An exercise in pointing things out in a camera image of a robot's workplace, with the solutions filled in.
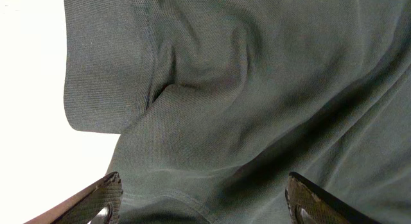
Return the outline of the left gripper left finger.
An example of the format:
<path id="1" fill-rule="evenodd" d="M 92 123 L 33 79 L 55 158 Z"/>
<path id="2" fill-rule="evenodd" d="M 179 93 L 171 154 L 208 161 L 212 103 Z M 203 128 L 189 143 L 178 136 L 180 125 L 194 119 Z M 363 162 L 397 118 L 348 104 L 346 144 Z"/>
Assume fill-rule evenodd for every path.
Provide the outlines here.
<path id="1" fill-rule="evenodd" d="M 118 224 L 123 195 L 118 172 L 111 172 L 26 224 Z"/>

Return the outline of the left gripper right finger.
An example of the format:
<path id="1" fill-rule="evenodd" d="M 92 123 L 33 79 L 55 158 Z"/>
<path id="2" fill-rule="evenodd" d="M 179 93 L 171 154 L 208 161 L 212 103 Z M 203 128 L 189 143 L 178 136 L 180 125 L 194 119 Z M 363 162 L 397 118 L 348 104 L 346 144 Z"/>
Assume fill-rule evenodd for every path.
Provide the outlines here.
<path id="1" fill-rule="evenodd" d="M 296 172 L 288 174 L 285 198 L 293 224 L 380 224 Z"/>

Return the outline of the black polo shirt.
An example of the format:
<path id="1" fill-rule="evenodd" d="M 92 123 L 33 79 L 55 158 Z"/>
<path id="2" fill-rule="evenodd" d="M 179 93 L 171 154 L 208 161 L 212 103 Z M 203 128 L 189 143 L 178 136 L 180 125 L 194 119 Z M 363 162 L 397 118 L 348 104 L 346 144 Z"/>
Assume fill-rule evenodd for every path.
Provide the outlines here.
<path id="1" fill-rule="evenodd" d="M 64 107 L 122 223 L 289 223 L 295 171 L 410 222 L 410 0 L 64 0 Z"/>

